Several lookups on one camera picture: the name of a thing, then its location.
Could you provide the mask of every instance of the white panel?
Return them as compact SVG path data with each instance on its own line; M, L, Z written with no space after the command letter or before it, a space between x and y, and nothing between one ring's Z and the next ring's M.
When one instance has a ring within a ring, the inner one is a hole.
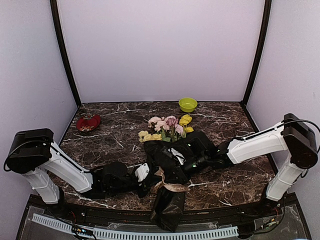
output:
M18 131L50 128L59 142L76 104L61 60L48 0L0 4L0 165ZM31 187L0 170L0 239L15 239Z
M240 101L263 0L60 0L83 102Z
M320 2L276 0L248 109L260 129L293 113L320 126ZM275 154L278 166L286 156ZM293 187L313 239L320 239L320 164Z

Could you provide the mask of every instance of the red object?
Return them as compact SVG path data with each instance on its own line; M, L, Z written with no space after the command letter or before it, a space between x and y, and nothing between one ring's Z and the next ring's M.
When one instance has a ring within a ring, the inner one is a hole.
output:
M99 115L87 114L76 122L75 127L81 132L90 132L93 129L96 129L100 122L101 117Z

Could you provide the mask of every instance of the pink rose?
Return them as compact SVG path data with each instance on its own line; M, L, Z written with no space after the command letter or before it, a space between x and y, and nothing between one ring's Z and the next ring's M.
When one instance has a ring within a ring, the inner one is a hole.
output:
M184 128L183 128L181 125L177 124L177 125L175 125L174 127L175 127L175 131L176 131L178 134L180 134L180 135L184 134Z
M148 127L149 128L152 128L153 127L153 124L156 124L157 122L159 122L159 121L162 121L163 119L161 119L160 117L158 117L158 116L154 116L154 117L152 117L152 118L150 118L150 120L148 121Z
M165 118L165 122L169 127L175 126L178 124L179 120L175 116L168 116Z
M161 130L161 127L164 129L164 130L169 130L170 127L167 125L166 121L158 121L155 125L155 128L154 130L159 132Z

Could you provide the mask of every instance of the green bowl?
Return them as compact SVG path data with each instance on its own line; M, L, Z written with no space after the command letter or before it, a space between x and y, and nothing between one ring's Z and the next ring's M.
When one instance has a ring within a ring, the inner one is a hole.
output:
M179 106L185 113L193 112L198 105L198 102L191 97L184 97L179 100Z

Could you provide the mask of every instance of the black marble tabletop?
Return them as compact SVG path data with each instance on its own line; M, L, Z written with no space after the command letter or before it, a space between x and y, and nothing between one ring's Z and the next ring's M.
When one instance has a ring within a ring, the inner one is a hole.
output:
M101 124L91 132L80 132L76 122L83 114L98 114ZM120 161L132 169L145 162L143 143L138 133L148 131L148 119L154 116L183 116L177 102L121 102L83 104L74 117L61 148L87 169ZM244 111L237 102L199 102L190 114L190 126L203 131L215 145L234 136L254 132ZM205 210L256 202L274 172L266 156L260 156L234 167L203 171L187 184L185 210ZM112 198L91 200L81 196L66 182L54 176L53 181L65 193L65 200L80 205L150 211L155 195L138 198L134 192Z

